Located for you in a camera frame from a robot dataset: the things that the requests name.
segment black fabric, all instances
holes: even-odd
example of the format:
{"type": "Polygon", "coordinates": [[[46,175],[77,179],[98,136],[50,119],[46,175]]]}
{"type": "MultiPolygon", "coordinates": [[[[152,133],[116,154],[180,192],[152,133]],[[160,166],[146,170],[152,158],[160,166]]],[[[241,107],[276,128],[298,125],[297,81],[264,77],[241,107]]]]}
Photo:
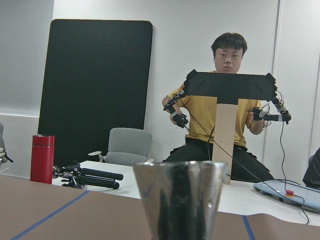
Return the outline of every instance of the black fabric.
{"type": "Polygon", "coordinates": [[[320,148],[315,152],[304,174],[303,182],[309,188],[320,190],[320,148]]]}
{"type": "MultiPolygon", "coordinates": [[[[208,161],[211,160],[213,144],[198,139],[186,138],[185,145],[175,148],[164,162],[208,161]]],[[[231,179],[245,182],[261,182],[274,177],[269,170],[243,146],[233,146],[231,179]]]]}
{"type": "Polygon", "coordinates": [[[55,165],[98,161],[112,128],[144,128],[152,34],[149,21],[52,21],[38,134],[55,135],[55,165]]]}

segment black panel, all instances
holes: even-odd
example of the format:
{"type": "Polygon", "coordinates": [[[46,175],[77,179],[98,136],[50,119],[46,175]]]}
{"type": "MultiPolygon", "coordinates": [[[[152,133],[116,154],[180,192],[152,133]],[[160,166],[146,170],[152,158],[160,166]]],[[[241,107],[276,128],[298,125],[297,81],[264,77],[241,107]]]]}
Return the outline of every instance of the black panel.
{"type": "Polygon", "coordinates": [[[88,153],[107,153],[112,128],[144,128],[152,32],[148,21],[52,21],[38,133],[55,135],[55,165],[97,161],[88,153]]]}

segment black hair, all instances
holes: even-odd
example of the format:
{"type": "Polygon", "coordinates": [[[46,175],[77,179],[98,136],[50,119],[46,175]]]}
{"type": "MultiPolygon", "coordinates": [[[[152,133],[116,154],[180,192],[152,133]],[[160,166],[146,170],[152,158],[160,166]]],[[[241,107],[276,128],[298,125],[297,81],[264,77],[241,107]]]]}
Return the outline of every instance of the black hair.
{"type": "Polygon", "coordinates": [[[233,48],[235,50],[242,49],[242,57],[244,56],[246,50],[248,49],[247,42],[245,38],[239,33],[226,32],[214,40],[211,49],[213,51],[213,56],[216,57],[217,49],[227,49],[233,48]]]}

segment blue line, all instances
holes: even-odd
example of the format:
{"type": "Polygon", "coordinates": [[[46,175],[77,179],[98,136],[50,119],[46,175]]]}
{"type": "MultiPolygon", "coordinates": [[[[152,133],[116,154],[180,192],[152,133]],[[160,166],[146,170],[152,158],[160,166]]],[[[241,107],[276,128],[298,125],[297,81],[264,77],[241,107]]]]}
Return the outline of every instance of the blue line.
{"type": "Polygon", "coordinates": [[[39,225],[43,224],[45,221],[49,220],[50,218],[52,218],[53,216],[55,216],[56,214],[60,213],[62,210],[64,210],[65,208],[69,207],[71,204],[75,203],[76,201],[78,201],[79,199],[81,199],[82,197],[84,197],[85,195],[87,195],[90,191],[87,190],[84,193],[82,193],[81,195],[77,196],[75,199],[71,200],[70,202],[68,202],[67,204],[63,205],[62,207],[60,207],[58,210],[54,211],[53,213],[49,214],[48,216],[46,216],[45,218],[41,219],[40,221],[36,222],[35,224],[33,224],[32,226],[28,227],[26,230],[24,230],[23,232],[19,233],[18,235],[14,236],[13,238],[11,238],[11,240],[18,240],[19,238],[23,237],[24,235],[26,235],[27,233],[29,233],[30,231],[32,231],[33,229],[35,229],[36,227],[38,227],[39,225]]]}
{"type": "Polygon", "coordinates": [[[248,235],[249,235],[249,239],[250,239],[250,240],[256,240],[255,235],[254,235],[254,233],[252,232],[252,229],[251,229],[251,227],[250,227],[250,224],[249,224],[249,221],[248,221],[247,216],[246,216],[246,215],[242,215],[242,220],[243,220],[243,222],[244,222],[246,231],[247,231],[247,233],[248,233],[248,235]]]}

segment red thermos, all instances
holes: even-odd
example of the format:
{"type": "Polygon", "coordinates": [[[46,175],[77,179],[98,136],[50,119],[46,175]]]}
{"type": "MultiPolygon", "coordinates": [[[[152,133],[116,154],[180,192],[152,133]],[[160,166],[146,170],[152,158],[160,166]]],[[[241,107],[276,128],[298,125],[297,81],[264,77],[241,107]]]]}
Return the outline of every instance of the red thermos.
{"type": "Polygon", "coordinates": [[[55,136],[35,134],[32,136],[30,181],[52,184],[55,136]]]}

